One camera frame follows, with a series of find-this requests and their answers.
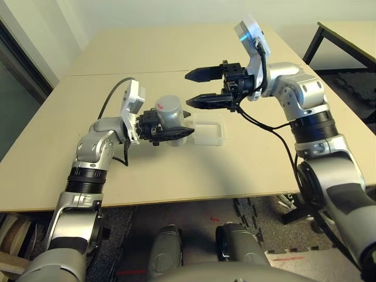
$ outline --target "black cable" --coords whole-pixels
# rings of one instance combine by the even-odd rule
[[[105,100],[105,102],[104,102],[104,104],[103,104],[103,106],[102,106],[102,108],[101,108],[101,110],[100,110],[100,113],[99,113],[99,116],[98,116],[98,119],[100,119],[100,118],[102,118],[102,115],[103,115],[103,113],[104,113],[104,111],[105,111],[105,109],[106,109],[106,106],[107,106],[107,104],[108,104],[108,102],[110,101],[110,98],[111,98],[111,96],[114,94],[114,92],[115,92],[115,90],[122,84],[122,83],[124,83],[124,82],[126,82],[126,81],[129,81],[129,80],[132,80],[132,79],[134,79],[134,78],[131,78],[131,77],[129,77],[129,78],[123,78],[122,80],[120,80],[113,88],[112,88],[112,90],[110,91],[110,93],[108,94],[108,96],[107,96],[107,98],[106,98],[106,100]]]
[[[126,81],[129,81],[129,80],[132,80],[134,78],[132,77],[128,77],[128,78],[123,78],[122,80],[120,80],[110,91],[110,93],[107,95],[107,98],[105,100],[105,102],[103,103],[103,106],[100,110],[100,113],[99,113],[99,116],[98,116],[98,119],[101,119],[102,116],[103,116],[103,113],[106,109],[106,106],[108,104],[108,102],[110,101],[112,95],[114,94],[115,90],[121,85],[123,84],[124,82]],[[118,158],[118,157],[112,157],[113,160],[117,160],[118,162],[121,162],[123,165],[127,166],[127,164],[125,163],[125,161],[123,161],[122,159]]]
[[[255,88],[253,90],[253,92],[257,92],[259,91],[260,89],[264,89],[266,87],[266,83],[267,83],[267,78],[266,78],[266,74],[267,74],[267,70],[266,70],[266,57],[265,57],[265,50],[262,46],[262,44],[259,44],[257,46],[257,51],[258,51],[258,54],[260,55],[261,57],[261,66],[263,68],[263,80],[261,81],[261,84]]]
[[[127,166],[127,164],[119,157],[112,157],[113,160],[117,160],[118,162],[122,163],[123,165]]]

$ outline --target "floor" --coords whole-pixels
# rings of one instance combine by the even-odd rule
[[[39,109],[39,103],[0,62],[0,162]]]
[[[153,235],[168,224],[182,229],[183,265],[217,261],[215,230],[225,222],[241,222],[234,200],[153,204],[139,206],[133,215],[132,228],[124,246],[123,258],[116,271],[118,281],[145,281],[145,271],[152,248]],[[309,229],[301,230],[302,243]],[[277,237],[270,240],[279,242]],[[359,271],[337,249],[268,254],[273,267],[313,278],[317,281],[361,281]]]

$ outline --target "black metal table leg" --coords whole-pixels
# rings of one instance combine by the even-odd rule
[[[306,53],[303,57],[303,61],[308,65],[312,61],[313,56],[315,55],[319,45],[321,44],[321,42],[324,39],[323,30],[324,29],[322,27],[320,27],[320,26],[318,27],[317,32],[316,32],[315,36],[313,37],[312,42],[311,42],[310,46],[308,47],[308,49],[307,49],[307,51],[306,51]]]
[[[292,210],[292,211],[282,215],[281,219],[282,219],[282,223],[284,225],[286,225],[286,224],[292,223],[294,221],[303,219],[308,215],[309,215],[308,208],[303,206],[303,207],[299,207],[295,210]]]

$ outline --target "table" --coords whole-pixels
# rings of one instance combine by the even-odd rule
[[[376,22],[321,21],[317,24],[317,32],[303,57],[306,64],[326,38],[366,67],[376,70]]]
[[[222,60],[246,66],[249,56],[234,31],[236,23],[117,28],[101,32],[73,64],[68,75],[189,71]],[[266,24],[260,25],[271,51],[269,62],[301,58]]]
[[[286,44],[274,32],[267,33],[274,52],[271,61],[300,62],[306,72],[314,74],[291,49],[285,48]],[[244,55],[245,59],[246,52],[242,48],[239,52],[243,54],[237,56]],[[177,67],[173,61],[171,64],[172,69]],[[102,71],[99,66],[95,67],[97,72]],[[153,68],[157,67],[162,64],[155,61]],[[222,81],[195,83],[185,80],[185,73],[174,70],[66,76],[0,163],[0,210],[51,210],[55,207],[59,193],[65,188],[79,139],[95,121],[108,92],[125,76],[134,76],[146,88],[147,98],[142,110],[151,108],[157,98],[166,94],[177,95],[184,101],[200,93],[220,92]],[[103,116],[119,115],[126,86],[122,85],[115,92]],[[376,183],[375,136],[327,85],[325,87],[338,130],[346,135],[367,183]],[[286,120],[273,98],[244,102],[242,106],[269,125],[277,126]],[[191,113],[207,112],[183,107]],[[170,147],[165,143],[153,147],[146,141],[132,146],[129,167],[115,161],[111,163],[103,190],[103,206],[298,192],[287,154],[274,135],[228,110],[210,113],[220,113],[224,119],[226,142],[223,146],[198,146],[191,138],[183,147]],[[289,128],[279,132],[292,150],[294,138]],[[121,146],[115,155],[122,156]]]

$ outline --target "red line on floor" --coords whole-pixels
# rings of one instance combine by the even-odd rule
[[[276,258],[273,261],[289,261],[289,260],[302,260],[304,257],[286,257],[286,258]]]
[[[118,271],[116,275],[132,275],[132,274],[143,274],[143,273],[146,273],[146,269]]]

